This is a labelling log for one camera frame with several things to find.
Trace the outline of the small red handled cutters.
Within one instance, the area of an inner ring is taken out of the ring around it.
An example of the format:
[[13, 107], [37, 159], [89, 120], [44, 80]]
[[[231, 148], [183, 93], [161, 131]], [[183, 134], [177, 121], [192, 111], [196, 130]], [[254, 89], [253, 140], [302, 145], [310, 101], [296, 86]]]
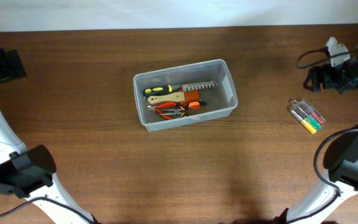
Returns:
[[177, 103], [169, 101], [155, 106], [148, 105], [146, 109], [159, 114], [164, 119], [169, 120], [174, 118], [173, 115], [164, 115], [164, 113], [171, 113], [173, 110], [177, 109]]

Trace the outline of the orange scraper wooden handle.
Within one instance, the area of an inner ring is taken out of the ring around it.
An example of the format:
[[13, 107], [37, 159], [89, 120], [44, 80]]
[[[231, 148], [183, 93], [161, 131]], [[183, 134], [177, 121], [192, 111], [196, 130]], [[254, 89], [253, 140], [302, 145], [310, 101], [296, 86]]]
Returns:
[[188, 103], [198, 101], [199, 99], [200, 99], [199, 91], [193, 90], [193, 91], [178, 91], [162, 96], [150, 96], [147, 98], [147, 101], [150, 104], [172, 101], [172, 102], [179, 103], [181, 105], [187, 105]]

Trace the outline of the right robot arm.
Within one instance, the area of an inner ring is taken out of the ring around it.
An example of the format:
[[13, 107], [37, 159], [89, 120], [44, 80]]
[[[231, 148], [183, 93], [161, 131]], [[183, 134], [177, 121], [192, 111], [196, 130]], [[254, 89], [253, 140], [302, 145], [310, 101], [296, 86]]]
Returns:
[[[320, 52], [326, 57], [306, 65], [304, 88], [340, 93], [358, 89], [358, 44], [349, 51], [331, 37]], [[358, 123], [328, 136], [318, 146], [313, 169], [319, 179], [316, 185], [301, 202], [274, 218], [274, 223], [326, 223], [340, 204], [358, 194]]]

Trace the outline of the orange black needle-nose pliers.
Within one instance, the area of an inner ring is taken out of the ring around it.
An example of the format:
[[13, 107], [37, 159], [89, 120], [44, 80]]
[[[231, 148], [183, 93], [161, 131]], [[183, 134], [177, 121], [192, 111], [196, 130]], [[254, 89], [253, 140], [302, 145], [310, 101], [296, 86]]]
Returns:
[[189, 116], [188, 110], [199, 110], [202, 106], [206, 106], [207, 103], [204, 101], [194, 101], [188, 103], [187, 105], [181, 105], [177, 103], [177, 109], [173, 110], [171, 113], [164, 113], [164, 115], [173, 115], [175, 118], [182, 118], [185, 116]]

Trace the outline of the clear screwdriver set case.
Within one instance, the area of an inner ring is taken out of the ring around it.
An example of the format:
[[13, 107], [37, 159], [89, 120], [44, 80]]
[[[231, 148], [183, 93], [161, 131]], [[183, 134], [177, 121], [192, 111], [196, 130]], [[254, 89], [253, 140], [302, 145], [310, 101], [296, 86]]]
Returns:
[[306, 100], [290, 100], [287, 110], [310, 134], [326, 125], [324, 116]]

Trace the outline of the black yellow handled file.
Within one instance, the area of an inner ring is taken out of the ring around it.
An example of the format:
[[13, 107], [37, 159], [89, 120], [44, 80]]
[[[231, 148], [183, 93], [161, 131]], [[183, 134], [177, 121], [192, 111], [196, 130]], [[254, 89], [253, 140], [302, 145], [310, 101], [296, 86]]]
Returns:
[[180, 85], [180, 84], [178, 84], [178, 85], [161, 85], [161, 86], [156, 86], [156, 87], [145, 89], [143, 91], [143, 95], [145, 97], [167, 95], [167, 94], [173, 93], [175, 91], [181, 90], [181, 88], [182, 88], [182, 85]]

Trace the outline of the orange perforated bit holder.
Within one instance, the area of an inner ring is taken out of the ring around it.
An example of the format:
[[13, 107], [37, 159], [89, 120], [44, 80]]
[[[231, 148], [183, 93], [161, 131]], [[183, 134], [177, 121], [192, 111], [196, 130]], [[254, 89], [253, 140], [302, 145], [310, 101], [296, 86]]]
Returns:
[[209, 80], [205, 82], [198, 83], [189, 83], [181, 86], [182, 91], [193, 91], [193, 90], [203, 90], [207, 88], [217, 87], [218, 83], [214, 80]]

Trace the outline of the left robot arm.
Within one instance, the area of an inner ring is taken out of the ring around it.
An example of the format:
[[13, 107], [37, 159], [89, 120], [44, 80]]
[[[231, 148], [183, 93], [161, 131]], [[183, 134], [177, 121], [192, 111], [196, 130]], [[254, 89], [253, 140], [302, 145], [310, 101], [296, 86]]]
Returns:
[[[25, 76], [17, 51], [0, 49], [0, 83]], [[81, 208], [60, 183], [50, 151], [44, 145], [29, 149], [13, 132], [1, 111], [0, 194], [26, 200], [0, 217], [33, 203], [55, 223], [97, 223], [97, 219]]]

